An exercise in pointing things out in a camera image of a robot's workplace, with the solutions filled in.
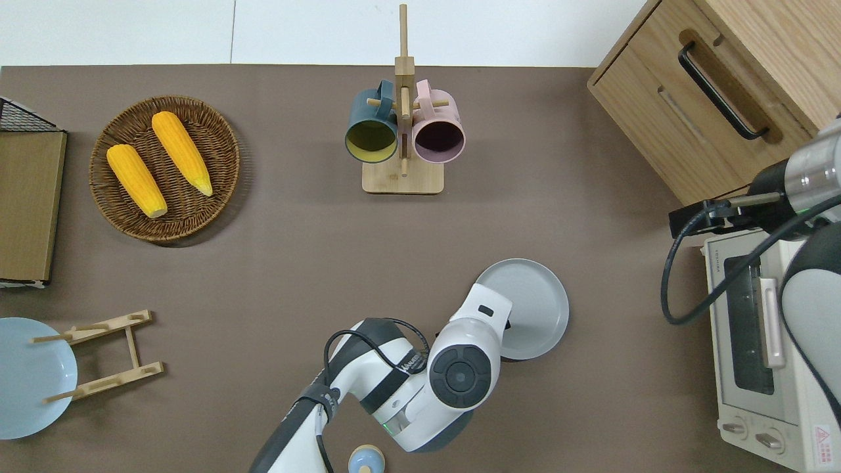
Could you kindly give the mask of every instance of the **warning label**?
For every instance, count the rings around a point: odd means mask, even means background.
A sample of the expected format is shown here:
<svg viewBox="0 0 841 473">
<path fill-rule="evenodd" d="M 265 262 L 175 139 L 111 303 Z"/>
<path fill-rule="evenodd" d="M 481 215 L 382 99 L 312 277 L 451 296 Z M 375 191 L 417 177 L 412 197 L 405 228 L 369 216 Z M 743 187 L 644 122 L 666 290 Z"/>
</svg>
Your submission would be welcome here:
<svg viewBox="0 0 841 473">
<path fill-rule="evenodd" d="M 813 429 L 815 438 L 815 463 L 822 466 L 833 464 L 833 438 L 828 425 L 816 425 Z"/>
</svg>

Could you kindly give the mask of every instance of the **mug handle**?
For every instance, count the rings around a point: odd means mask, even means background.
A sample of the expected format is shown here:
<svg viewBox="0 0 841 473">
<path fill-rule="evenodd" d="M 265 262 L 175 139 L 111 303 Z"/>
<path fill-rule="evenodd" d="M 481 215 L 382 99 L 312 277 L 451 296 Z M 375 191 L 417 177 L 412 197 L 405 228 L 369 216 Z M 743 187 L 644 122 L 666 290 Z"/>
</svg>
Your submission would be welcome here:
<svg viewBox="0 0 841 473">
<path fill-rule="evenodd" d="M 424 79 L 416 84 L 418 89 L 418 104 L 423 120 L 435 118 L 435 109 L 432 108 L 432 92 L 429 88 L 429 80 Z"/>
<path fill-rule="evenodd" d="M 377 107 L 377 118 L 388 120 L 391 113 L 391 104 L 394 103 L 394 84 L 391 81 L 382 80 L 377 88 L 379 107 Z"/>
</svg>

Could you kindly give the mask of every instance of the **oven glass window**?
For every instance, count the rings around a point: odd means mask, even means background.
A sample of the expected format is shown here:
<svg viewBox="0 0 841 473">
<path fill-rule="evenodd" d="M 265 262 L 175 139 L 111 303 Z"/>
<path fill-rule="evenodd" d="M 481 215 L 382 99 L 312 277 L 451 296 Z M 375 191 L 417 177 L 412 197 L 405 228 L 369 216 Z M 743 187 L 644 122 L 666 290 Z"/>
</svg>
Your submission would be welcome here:
<svg viewBox="0 0 841 473">
<path fill-rule="evenodd" d="M 733 267 L 746 257 L 724 260 L 724 274 L 729 277 Z M 733 351 L 733 376 L 736 386 L 758 392 L 774 394 L 774 373 L 762 360 L 762 342 L 759 332 L 758 281 L 759 261 L 727 288 L 727 312 L 730 316 L 730 342 Z"/>
</svg>

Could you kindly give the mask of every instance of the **oven door handle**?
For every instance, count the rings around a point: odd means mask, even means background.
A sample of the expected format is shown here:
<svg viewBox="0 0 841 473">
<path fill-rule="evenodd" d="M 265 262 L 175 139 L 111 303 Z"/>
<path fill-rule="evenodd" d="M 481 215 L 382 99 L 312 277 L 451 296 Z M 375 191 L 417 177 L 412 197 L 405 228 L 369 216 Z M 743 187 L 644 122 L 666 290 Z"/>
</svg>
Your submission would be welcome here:
<svg viewBox="0 0 841 473">
<path fill-rule="evenodd" d="M 782 368 L 785 366 L 785 355 L 776 279 L 759 278 L 759 299 L 762 301 L 759 311 L 762 360 L 768 368 Z"/>
</svg>

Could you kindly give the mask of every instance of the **oven knob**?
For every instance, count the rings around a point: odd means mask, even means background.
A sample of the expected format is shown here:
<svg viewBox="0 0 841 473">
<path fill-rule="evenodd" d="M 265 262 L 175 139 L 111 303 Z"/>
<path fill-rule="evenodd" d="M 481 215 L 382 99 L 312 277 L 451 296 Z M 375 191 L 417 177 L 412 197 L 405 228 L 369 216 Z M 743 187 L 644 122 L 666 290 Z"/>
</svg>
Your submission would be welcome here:
<svg viewBox="0 0 841 473">
<path fill-rule="evenodd" d="M 744 419 L 741 417 L 734 417 L 733 420 L 728 423 L 718 419 L 718 428 L 724 432 L 733 433 L 742 440 L 748 437 L 748 427 L 745 425 Z"/>
<path fill-rule="evenodd" d="M 744 433 L 744 425 L 737 423 L 724 423 L 722 429 L 732 433 Z"/>
<path fill-rule="evenodd" d="M 756 441 L 773 450 L 776 454 L 782 454 L 785 451 L 785 443 L 783 443 L 783 436 L 779 430 L 772 428 L 769 432 L 757 433 Z"/>
</svg>

